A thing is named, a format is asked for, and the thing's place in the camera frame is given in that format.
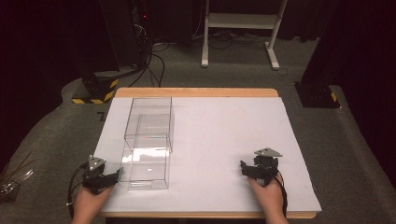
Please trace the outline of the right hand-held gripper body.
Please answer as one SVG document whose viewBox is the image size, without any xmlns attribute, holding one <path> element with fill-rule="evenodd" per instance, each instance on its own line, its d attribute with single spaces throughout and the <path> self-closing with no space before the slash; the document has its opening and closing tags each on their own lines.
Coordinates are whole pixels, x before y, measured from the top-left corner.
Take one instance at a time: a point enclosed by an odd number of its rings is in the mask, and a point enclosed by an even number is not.
<svg viewBox="0 0 396 224">
<path fill-rule="evenodd" d="M 254 178 L 261 179 L 264 186 L 267 186 L 278 174 L 278 157 L 282 157 L 282 154 L 269 147 L 256 150 L 254 154 Z"/>
</svg>

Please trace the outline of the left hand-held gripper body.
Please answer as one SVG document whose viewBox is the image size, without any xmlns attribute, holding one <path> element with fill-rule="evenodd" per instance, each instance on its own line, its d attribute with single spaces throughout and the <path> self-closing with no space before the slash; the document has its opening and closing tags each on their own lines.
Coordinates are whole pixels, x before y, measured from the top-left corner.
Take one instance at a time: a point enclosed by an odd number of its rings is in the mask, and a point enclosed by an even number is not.
<svg viewBox="0 0 396 224">
<path fill-rule="evenodd" d="M 93 155 L 88 158 L 88 164 L 85 168 L 82 186 L 88 189 L 92 194 L 97 195 L 103 186 L 103 171 L 105 170 L 106 161 Z"/>
</svg>

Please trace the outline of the clear plastic box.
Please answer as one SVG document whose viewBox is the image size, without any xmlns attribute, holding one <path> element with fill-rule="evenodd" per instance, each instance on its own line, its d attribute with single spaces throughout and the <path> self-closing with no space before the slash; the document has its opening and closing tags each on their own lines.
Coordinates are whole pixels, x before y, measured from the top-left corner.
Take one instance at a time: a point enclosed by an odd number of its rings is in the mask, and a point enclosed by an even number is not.
<svg viewBox="0 0 396 224">
<path fill-rule="evenodd" d="M 174 126 L 171 97 L 134 98 L 124 140 L 131 150 L 172 150 Z"/>
<path fill-rule="evenodd" d="M 119 181 L 128 190 L 167 189 L 171 152 L 167 134 L 126 135 Z"/>
</svg>

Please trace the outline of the person's left hand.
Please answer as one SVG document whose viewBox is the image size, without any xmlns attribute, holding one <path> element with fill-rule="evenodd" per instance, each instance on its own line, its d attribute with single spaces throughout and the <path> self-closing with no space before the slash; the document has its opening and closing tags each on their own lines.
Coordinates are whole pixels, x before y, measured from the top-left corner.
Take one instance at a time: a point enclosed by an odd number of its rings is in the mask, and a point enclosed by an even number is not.
<svg viewBox="0 0 396 224">
<path fill-rule="evenodd" d="M 104 189 L 100 194 L 92 194 L 88 189 L 80 187 L 74 205 L 72 219 L 93 220 L 104 206 L 114 187 Z"/>
</svg>

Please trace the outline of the person's right hand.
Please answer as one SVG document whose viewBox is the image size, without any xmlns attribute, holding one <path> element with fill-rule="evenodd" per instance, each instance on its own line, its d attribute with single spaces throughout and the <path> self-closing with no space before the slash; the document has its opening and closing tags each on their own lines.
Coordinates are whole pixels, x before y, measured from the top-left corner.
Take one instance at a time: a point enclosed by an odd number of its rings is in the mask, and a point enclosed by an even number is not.
<svg viewBox="0 0 396 224">
<path fill-rule="evenodd" d="M 275 179 L 272 179 L 266 187 L 262 187 L 251 177 L 247 179 L 247 182 L 256 195 L 256 199 L 262 208 L 265 219 L 286 219 L 283 213 L 282 190 Z"/>
</svg>

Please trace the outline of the white paper table cover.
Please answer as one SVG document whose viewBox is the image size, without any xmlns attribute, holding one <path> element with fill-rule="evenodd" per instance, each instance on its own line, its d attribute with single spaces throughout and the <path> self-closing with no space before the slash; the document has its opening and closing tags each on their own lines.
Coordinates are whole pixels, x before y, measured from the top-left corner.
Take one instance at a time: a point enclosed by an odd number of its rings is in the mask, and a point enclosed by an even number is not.
<svg viewBox="0 0 396 224">
<path fill-rule="evenodd" d="M 107 216 L 165 212 L 259 211 L 240 163 L 269 147 L 281 153 L 289 213 L 320 212 L 304 157 L 279 97 L 176 97 L 168 189 L 130 190 L 118 184 L 103 208 Z"/>
</svg>

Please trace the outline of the black yellow striped stand base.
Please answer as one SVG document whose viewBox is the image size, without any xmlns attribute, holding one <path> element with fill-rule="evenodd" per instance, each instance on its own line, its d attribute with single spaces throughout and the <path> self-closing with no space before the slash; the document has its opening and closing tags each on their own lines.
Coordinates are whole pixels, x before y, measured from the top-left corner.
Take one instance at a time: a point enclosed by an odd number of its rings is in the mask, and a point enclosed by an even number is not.
<svg viewBox="0 0 396 224">
<path fill-rule="evenodd" d="M 119 72 L 105 71 L 88 73 L 82 76 L 74 94 L 74 104 L 105 104 L 113 96 L 119 82 Z"/>
</svg>

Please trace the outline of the dark equipment rack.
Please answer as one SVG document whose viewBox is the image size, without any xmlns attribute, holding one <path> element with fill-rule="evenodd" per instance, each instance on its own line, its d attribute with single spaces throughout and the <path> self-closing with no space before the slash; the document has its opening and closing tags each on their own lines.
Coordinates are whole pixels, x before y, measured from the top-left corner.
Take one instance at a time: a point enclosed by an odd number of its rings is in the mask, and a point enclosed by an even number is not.
<svg viewBox="0 0 396 224">
<path fill-rule="evenodd" d="M 152 25 L 148 0 L 129 0 L 130 14 L 134 25 L 134 40 L 139 55 L 139 66 L 144 67 L 152 47 Z"/>
</svg>

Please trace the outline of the dark curtain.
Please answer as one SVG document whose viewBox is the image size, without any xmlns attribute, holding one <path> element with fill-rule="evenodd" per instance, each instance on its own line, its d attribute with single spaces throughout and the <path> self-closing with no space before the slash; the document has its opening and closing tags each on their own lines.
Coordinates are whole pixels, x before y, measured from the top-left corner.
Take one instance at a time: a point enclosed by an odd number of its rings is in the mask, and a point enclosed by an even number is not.
<svg viewBox="0 0 396 224">
<path fill-rule="evenodd" d="M 106 46 L 100 0 L 0 0 L 0 170 Z"/>
<path fill-rule="evenodd" d="M 369 148 L 396 181 L 396 0 L 338 0 L 300 81 L 338 85 Z"/>
</svg>

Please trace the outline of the white metal stand frame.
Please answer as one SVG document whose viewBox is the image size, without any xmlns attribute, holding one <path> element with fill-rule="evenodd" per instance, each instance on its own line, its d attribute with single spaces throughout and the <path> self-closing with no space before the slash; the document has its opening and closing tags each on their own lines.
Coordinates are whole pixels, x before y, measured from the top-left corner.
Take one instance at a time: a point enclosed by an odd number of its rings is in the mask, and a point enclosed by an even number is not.
<svg viewBox="0 0 396 224">
<path fill-rule="evenodd" d="M 280 65 L 274 51 L 274 44 L 280 24 L 283 19 L 284 11 L 288 0 L 280 0 L 279 10 L 273 15 L 260 14 L 231 14 L 231 13 L 212 13 L 209 10 L 209 0 L 205 0 L 205 26 L 204 26 L 204 42 L 202 50 L 201 66 L 209 65 L 209 45 L 208 36 L 210 28 L 235 28 L 235 29 L 256 29 L 271 30 L 270 40 L 264 43 L 270 64 L 274 70 L 279 70 Z"/>
</svg>

